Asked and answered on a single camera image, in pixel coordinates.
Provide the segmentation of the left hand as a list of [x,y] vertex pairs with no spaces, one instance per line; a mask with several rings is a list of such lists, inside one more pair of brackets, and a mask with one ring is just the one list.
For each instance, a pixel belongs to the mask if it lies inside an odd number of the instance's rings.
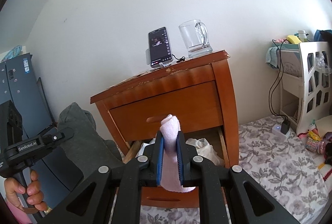
[[4,187],[7,201],[14,207],[26,213],[26,208],[23,207],[18,198],[18,194],[28,194],[27,203],[32,205],[36,211],[48,210],[48,205],[44,201],[44,194],[40,190],[40,182],[38,180],[38,173],[34,170],[30,171],[31,183],[27,187],[23,187],[16,179],[10,177],[5,179]]

